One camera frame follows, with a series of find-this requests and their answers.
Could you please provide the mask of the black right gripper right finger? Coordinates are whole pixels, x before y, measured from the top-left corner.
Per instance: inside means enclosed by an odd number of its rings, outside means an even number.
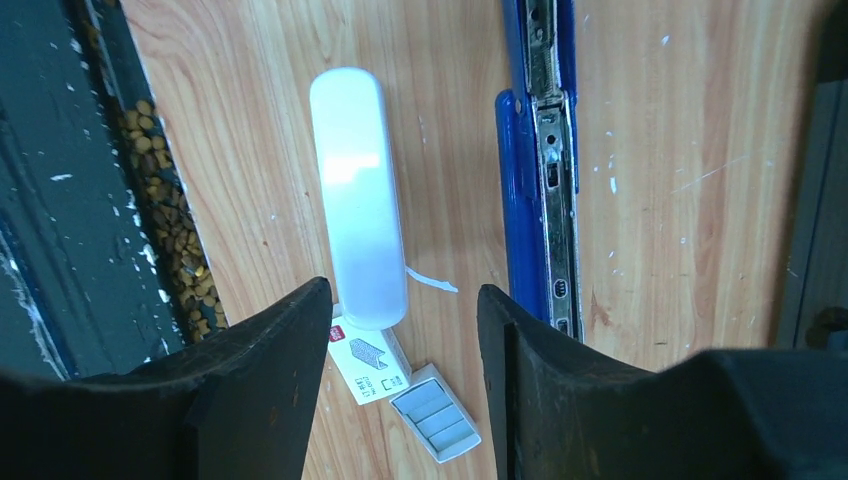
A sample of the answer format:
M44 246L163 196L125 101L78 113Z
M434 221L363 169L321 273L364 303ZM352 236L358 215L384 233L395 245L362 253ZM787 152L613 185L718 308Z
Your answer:
M704 350L654 373L479 290L500 479L843 479L847 355Z

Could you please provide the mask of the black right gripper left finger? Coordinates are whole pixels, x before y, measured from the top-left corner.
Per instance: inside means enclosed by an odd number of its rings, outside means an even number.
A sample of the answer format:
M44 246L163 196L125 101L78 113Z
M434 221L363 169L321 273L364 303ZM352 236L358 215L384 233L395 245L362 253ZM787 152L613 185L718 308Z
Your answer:
M1 376L5 479L298 479L332 317L316 277L123 375Z

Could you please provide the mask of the white stapler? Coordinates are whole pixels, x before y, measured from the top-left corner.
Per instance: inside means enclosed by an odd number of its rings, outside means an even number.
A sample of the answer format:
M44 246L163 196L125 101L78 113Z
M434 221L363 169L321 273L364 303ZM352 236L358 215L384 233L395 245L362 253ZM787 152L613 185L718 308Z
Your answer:
M380 83L362 68L334 68L313 80L309 101L342 312L359 329L388 329L405 317L408 293Z

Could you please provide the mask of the blue stapler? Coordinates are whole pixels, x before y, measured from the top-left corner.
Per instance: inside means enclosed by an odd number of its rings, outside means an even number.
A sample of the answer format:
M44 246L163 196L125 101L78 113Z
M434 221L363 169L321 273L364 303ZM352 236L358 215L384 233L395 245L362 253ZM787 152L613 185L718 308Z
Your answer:
M585 340L581 305L574 4L501 4L511 86L495 100L510 296Z

